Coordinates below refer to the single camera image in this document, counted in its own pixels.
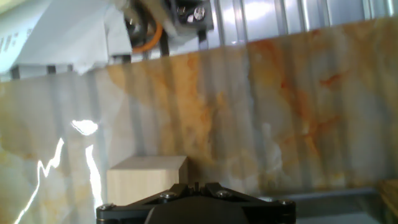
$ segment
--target bolt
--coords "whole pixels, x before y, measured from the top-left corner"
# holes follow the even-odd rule
[[[281,203],[282,205],[290,205],[291,203],[293,203],[289,199],[281,199],[281,200],[278,200],[278,202]]]
[[[232,194],[226,190],[219,190],[219,191],[217,191],[216,195],[219,198],[228,198],[228,197],[232,196]]]
[[[195,19],[197,21],[200,21],[203,18],[205,18],[205,12],[206,12],[206,9],[204,7],[197,7],[197,8],[195,8],[195,10],[193,12],[193,16],[195,17]]]
[[[107,203],[107,204],[103,204],[103,205],[99,206],[98,208],[100,210],[107,210],[107,209],[113,208],[115,206],[116,205],[114,203]]]
[[[172,199],[175,198],[176,196],[177,194],[174,192],[163,192],[160,194],[160,197],[164,199]]]
[[[177,12],[180,16],[183,16],[185,14],[185,7],[178,7]]]
[[[261,199],[263,199],[266,202],[273,202],[274,201],[274,199],[272,197],[264,197],[264,198],[261,198]]]

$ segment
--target black mechanical part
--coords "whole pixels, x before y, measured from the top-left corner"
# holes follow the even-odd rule
[[[125,19],[127,33],[129,34],[131,47],[135,47],[146,39],[148,33],[147,12],[139,1],[130,0],[131,6],[137,12],[138,21],[130,21]]]
[[[219,183],[175,184],[169,190],[126,206],[98,207],[97,224],[252,224],[295,223],[290,200],[265,202],[222,187]]]
[[[159,40],[160,42],[160,54],[162,57],[170,55],[169,49],[169,38],[167,37],[166,31],[163,30],[162,37]]]
[[[166,0],[179,31],[214,29],[209,0]]]

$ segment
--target orange stain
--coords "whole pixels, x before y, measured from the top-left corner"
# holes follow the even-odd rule
[[[284,68],[281,61],[282,52],[280,48],[275,46],[275,44],[275,41],[272,40],[262,40],[252,43],[256,52],[260,52],[265,56],[265,58],[269,58],[269,56],[271,56],[272,63],[276,66],[279,72],[283,73]]]
[[[191,71],[197,71],[197,60],[193,55],[188,55],[187,65]]]
[[[217,94],[217,107],[218,109],[226,108],[225,94],[223,91]]]
[[[313,122],[310,125],[310,129],[307,134],[299,135],[298,137],[304,138],[304,142],[306,143],[307,147],[310,148],[316,155],[319,156],[320,150],[315,145],[315,140],[319,134],[325,133],[329,131],[336,123],[341,121],[340,116],[335,116],[328,121],[322,123]],[[290,144],[292,141],[295,140],[296,136],[289,136],[287,137],[283,143]]]
[[[308,95],[303,90],[297,91],[298,108],[296,108],[297,114],[304,120],[309,122],[312,119],[312,111],[310,109],[310,102],[308,101]]]
[[[292,88],[292,84],[290,82],[288,82],[286,79],[282,81],[282,83],[280,84],[280,87],[282,89],[291,89]]]
[[[313,30],[310,34],[314,38],[314,37],[320,36],[322,33],[321,33],[321,30],[316,29],[316,30]]]
[[[192,97],[198,96],[198,91],[196,89],[196,86],[192,85],[192,87],[189,89],[189,95]]]
[[[327,80],[319,81],[319,83],[321,84],[321,86],[325,88],[330,88],[333,83],[337,82],[338,80],[341,80],[342,77],[343,77],[342,74],[333,75]]]
[[[200,120],[204,123],[208,119],[209,109],[206,110],[200,115]]]

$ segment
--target marble slab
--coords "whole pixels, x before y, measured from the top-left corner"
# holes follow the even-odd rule
[[[94,223],[132,155],[257,196],[396,177],[397,63],[390,18],[0,83],[0,223]]]

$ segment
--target orange cable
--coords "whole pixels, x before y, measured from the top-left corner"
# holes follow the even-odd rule
[[[155,32],[154,38],[152,38],[152,40],[150,40],[148,43],[146,43],[140,47],[134,47],[132,49],[132,52],[133,53],[141,53],[141,52],[145,52],[147,50],[152,49],[159,42],[160,37],[162,36],[162,32],[163,32],[162,25],[156,21],[156,32]]]

